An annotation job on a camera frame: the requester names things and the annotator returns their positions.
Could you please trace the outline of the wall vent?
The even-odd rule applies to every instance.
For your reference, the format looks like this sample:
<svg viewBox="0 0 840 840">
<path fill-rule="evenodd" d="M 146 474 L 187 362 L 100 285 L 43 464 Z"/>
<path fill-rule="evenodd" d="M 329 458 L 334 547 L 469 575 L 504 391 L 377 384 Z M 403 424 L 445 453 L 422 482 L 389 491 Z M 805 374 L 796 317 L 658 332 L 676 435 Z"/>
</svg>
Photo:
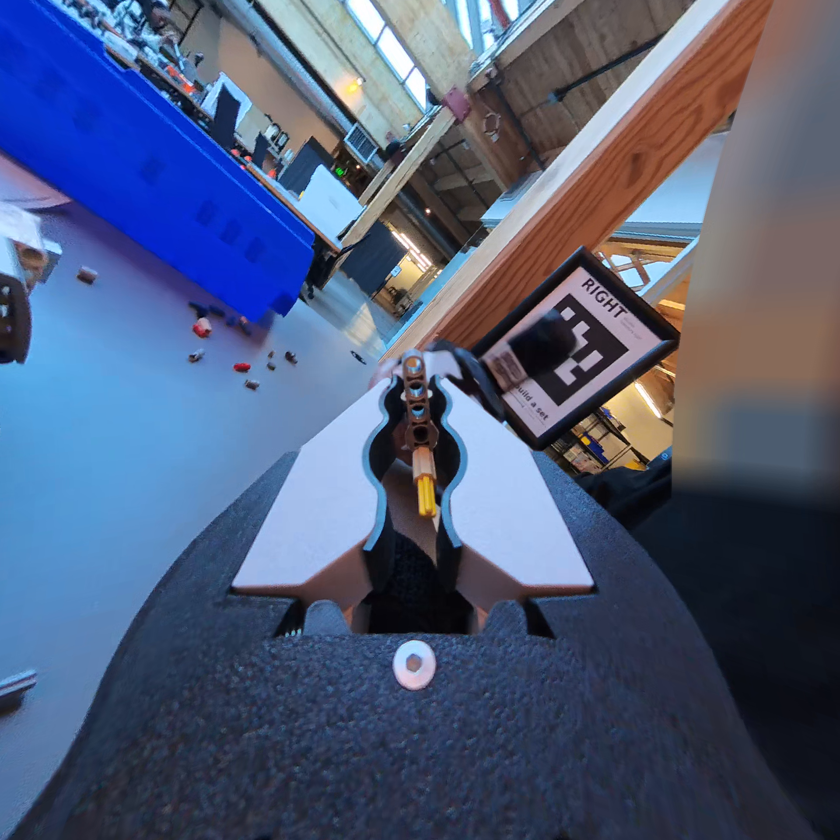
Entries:
<svg viewBox="0 0 840 840">
<path fill-rule="evenodd" d="M 352 124 L 343 138 L 343 145 L 361 165 L 367 166 L 377 158 L 379 146 L 360 123 Z"/>
</svg>

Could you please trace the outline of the beige pillar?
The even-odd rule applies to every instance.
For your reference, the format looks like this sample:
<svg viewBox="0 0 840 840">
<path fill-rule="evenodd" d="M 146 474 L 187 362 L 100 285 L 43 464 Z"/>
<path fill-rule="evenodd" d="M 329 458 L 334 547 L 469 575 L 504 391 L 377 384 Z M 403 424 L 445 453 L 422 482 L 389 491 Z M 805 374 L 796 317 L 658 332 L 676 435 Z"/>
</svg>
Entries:
<svg viewBox="0 0 840 840">
<path fill-rule="evenodd" d="M 344 249 L 358 244 L 370 231 L 373 223 L 384 213 L 392 200 L 411 179 L 421 163 L 446 132 L 456 123 L 450 108 L 438 108 L 423 132 L 417 135 L 404 156 L 397 163 L 387 161 L 362 195 L 362 213 L 341 238 Z"/>
</svg>

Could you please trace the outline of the black office chair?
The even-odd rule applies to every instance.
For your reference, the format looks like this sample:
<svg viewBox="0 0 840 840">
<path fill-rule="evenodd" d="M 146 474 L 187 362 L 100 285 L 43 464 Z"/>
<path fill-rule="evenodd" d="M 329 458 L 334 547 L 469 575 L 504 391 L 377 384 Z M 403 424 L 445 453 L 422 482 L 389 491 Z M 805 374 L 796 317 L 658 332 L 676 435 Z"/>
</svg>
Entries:
<svg viewBox="0 0 840 840">
<path fill-rule="evenodd" d="M 223 84 L 217 93 L 216 110 L 210 136 L 226 153 L 235 147 L 235 131 L 240 102 Z"/>
</svg>

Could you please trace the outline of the white black lego truck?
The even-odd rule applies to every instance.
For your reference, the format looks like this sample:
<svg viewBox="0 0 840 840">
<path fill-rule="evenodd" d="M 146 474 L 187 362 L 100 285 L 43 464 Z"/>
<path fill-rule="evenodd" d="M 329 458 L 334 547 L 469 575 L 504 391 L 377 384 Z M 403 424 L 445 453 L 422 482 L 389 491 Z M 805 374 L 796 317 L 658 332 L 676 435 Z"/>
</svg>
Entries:
<svg viewBox="0 0 840 840">
<path fill-rule="evenodd" d="M 30 297 L 61 256 L 62 247 L 43 237 L 36 215 L 1 203 L 1 364 L 26 362 L 32 338 Z"/>
</svg>

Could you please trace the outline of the blue plastic bin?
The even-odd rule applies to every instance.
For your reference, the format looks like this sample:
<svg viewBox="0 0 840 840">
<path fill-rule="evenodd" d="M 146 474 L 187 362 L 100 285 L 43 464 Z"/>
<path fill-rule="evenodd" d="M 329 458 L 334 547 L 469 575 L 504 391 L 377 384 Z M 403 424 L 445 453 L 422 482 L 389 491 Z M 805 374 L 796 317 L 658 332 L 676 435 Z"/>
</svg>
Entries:
<svg viewBox="0 0 840 840">
<path fill-rule="evenodd" d="M 49 2 L 2 2 L 1 145 L 248 320 L 294 307 L 314 234 Z"/>
</svg>

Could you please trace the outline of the background wooden desk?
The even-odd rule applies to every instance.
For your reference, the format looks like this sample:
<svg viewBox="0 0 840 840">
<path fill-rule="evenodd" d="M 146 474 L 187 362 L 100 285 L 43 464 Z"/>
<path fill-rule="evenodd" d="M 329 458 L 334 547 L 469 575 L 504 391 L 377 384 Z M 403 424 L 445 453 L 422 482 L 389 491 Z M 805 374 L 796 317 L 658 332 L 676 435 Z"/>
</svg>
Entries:
<svg viewBox="0 0 840 840">
<path fill-rule="evenodd" d="M 300 201 L 294 194 L 280 186 L 276 180 L 269 178 L 266 173 L 264 173 L 254 164 L 254 162 L 252 162 L 249 156 L 242 155 L 239 152 L 232 152 L 231 156 L 242 168 L 247 171 L 247 173 L 251 174 L 256 179 L 258 184 L 261 184 L 265 189 L 267 189 L 269 194 L 273 195 L 277 201 L 293 213 L 298 220 L 305 224 L 315 234 L 316 238 L 322 242 L 328 252 L 335 256 L 340 255 L 342 250 L 341 243 L 337 239 L 332 238 L 321 231 L 321 228 L 313 223 L 312 220 L 302 212 Z"/>
</svg>

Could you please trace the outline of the black framed marker sign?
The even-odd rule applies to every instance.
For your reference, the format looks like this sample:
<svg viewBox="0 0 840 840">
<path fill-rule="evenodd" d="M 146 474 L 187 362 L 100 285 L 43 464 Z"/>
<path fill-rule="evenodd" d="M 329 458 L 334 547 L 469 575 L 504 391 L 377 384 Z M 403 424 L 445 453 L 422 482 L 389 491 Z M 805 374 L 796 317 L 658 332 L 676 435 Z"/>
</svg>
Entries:
<svg viewBox="0 0 840 840">
<path fill-rule="evenodd" d="M 546 449 L 679 347 L 679 331 L 584 247 L 473 346 L 482 356 L 550 310 L 571 327 L 572 356 L 503 397 L 506 419 Z"/>
</svg>

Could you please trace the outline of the grey black lego gear assembly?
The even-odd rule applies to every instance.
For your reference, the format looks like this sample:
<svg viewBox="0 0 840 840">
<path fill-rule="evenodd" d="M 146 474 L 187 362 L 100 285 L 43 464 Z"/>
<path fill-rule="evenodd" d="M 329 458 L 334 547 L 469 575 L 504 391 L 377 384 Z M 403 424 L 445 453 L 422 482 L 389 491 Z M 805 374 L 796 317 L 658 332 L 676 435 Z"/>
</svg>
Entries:
<svg viewBox="0 0 840 840">
<path fill-rule="evenodd" d="M 432 392 L 422 351 L 411 349 L 402 357 L 403 398 L 406 408 L 404 446 L 411 459 L 418 514 L 437 516 L 437 468 L 435 449 L 439 430 L 432 413 Z"/>
</svg>

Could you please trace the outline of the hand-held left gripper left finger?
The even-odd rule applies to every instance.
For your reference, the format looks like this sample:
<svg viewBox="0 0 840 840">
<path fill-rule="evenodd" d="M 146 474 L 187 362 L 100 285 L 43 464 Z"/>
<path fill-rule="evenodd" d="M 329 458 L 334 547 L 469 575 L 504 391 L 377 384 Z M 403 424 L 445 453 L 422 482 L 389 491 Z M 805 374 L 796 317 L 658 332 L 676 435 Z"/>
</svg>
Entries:
<svg viewBox="0 0 840 840">
<path fill-rule="evenodd" d="M 383 478 L 396 461 L 403 382 L 379 381 L 301 447 L 232 581 L 238 595 L 338 611 L 365 632 L 364 599 L 393 572 L 395 530 Z"/>
</svg>

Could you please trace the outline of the scattered small lego pieces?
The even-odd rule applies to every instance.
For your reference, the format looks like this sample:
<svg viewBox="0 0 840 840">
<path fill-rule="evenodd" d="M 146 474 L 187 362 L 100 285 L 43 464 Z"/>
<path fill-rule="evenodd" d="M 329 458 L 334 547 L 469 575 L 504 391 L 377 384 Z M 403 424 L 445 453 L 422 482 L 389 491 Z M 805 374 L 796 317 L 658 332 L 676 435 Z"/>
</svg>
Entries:
<svg viewBox="0 0 840 840">
<path fill-rule="evenodd" d="M 101 298 L 105 309 L 89 323 L 108 334 L 109 347 L 137 352 L 159 367 L 178 360 L 250 381 L 278 362 L 268 338 L 273 311 L 249 320 L 167 266 L 82 264 L 76 277 Z"/>
</svg>

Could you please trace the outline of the white board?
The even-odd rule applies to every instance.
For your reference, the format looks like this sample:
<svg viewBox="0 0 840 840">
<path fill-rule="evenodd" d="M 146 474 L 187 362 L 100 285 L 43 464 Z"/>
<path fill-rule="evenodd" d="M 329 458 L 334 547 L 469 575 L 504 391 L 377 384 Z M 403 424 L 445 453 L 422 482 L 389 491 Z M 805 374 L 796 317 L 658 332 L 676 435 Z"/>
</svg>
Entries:
<svg viewBox="0 0 840 840">
<path fill-rule="evenodd" d="M 356 197 L 324 164 L 311 175 L 298 209 L 320 233 L 336 241 L 363 213 Z"/>
</svg>

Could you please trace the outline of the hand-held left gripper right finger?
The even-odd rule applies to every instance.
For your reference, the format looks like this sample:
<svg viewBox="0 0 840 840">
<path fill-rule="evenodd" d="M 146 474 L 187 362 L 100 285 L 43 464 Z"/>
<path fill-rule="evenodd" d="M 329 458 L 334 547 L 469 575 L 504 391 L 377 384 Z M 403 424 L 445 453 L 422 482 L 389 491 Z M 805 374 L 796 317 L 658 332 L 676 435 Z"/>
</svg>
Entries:
<svg viewBox="0 0 840 840">
<path fill-rule="evenodd" d="M 531 449 L 451 381 L 442 401 L 439 463 L 448 473 L 437 569 L 488 618 L 502 602 L 591 595 L 595 581 Z"/>
</svg>

